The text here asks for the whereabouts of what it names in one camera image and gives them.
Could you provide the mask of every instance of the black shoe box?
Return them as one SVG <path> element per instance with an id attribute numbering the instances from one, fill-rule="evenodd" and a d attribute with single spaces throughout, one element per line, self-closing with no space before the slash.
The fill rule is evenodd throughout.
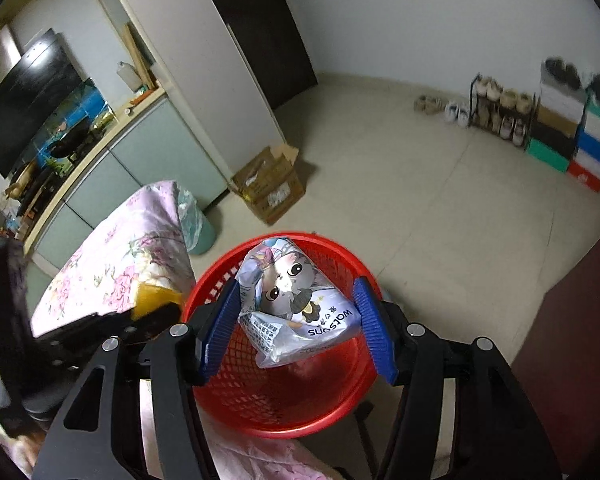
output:
<path id="1" fill-rule="evenodd" d="M 531 124 L 531 137 L 539 140 L 549 146 L 552 150 L 562 155 L 567 160 L 571 160 L 573 152 L 576 150 L 576 138 L 570 139 L 564 133 L 539 123 L 537 120 Z"/>

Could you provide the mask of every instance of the pink fabric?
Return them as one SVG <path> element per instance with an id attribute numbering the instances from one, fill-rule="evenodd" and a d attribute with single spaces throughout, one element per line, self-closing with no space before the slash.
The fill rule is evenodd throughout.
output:
<path id="1" fill-rule="evenodd" d="M 94 229 L 42 296 L 33 335 L 93 312 L 129 310 L 139 283 L 184 294 L 195 284 L 173 180 L 139 189 Z"/>
<path id="2" fill-rule="evenodd" d="M 297 440 L 244 435 L 198 411 L 220 480 L 344 480 Z M 140 381 L 140 419 L 147 471 L 162 479 L 149 381 Z"/>

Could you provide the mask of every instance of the metal screw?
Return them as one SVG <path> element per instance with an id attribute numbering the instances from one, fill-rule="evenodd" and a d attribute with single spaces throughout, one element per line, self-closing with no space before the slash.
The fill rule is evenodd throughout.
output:
<path id="1" fill-rule="evenodd" d="M 424 327 L 418 323 L 411 323 L 407 327 L 407 332 L 409 332 L 409 335 L 413 337 L 420 337 L 421 335 L 424 335 L 426 330 L 424 330 Z"/>
<path id="2" fill-rule="evenodd" d="M 478 341 L 475 343 L 480 350 L 484 350 L 485 352 L 493 348 L 493 341 L 491 341 L 491 339 L 487 339 L 486 337 L 479 337 Z"/>
<path id="3" fill-rule="evenodd" d="M 188 331 L 189 327 L 184 323 L 178 323 L 169 329 L 169 333 L 174 337 L 185 335 Z"/>
<path id="4" fill-rule="evenodd" d="M 118 343 L 117 337 L 110 337 L 104 343 L 102 343 L 102 349 L 105 352 L 111 352 L 112 350 L 115 350 L 116 348 L 118 348 L 118 344 L 119 343 Z"/>

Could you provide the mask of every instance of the floral bedsheet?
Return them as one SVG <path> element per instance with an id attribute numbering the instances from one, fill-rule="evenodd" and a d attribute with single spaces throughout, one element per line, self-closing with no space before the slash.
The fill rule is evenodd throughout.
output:
<path id="1" fill-rule="evenodd" d="M 33 335 L 93 312 L 129 310 L 139 283 L 185 294 L 195 284 L 173 180 L 139 189 L 94 229 L 43 294 L 31 317 Z"/>

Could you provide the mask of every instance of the red shoe box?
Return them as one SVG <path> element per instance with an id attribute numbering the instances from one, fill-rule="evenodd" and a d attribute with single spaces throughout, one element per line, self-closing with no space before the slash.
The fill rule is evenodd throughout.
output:
<path id="1" fill-rule="evenodd" d="M 567 173 L 573 175 L 578 179 L 581 183 L 587 186 L 589 189 L 592 189 L 596 193 L 600 192 L 600 179 L 593 174 L 589 173 L 589 171 L 585 170 L 580 164 L 572 160 L 569 163 L 569 167 L 567 168 Z"/>

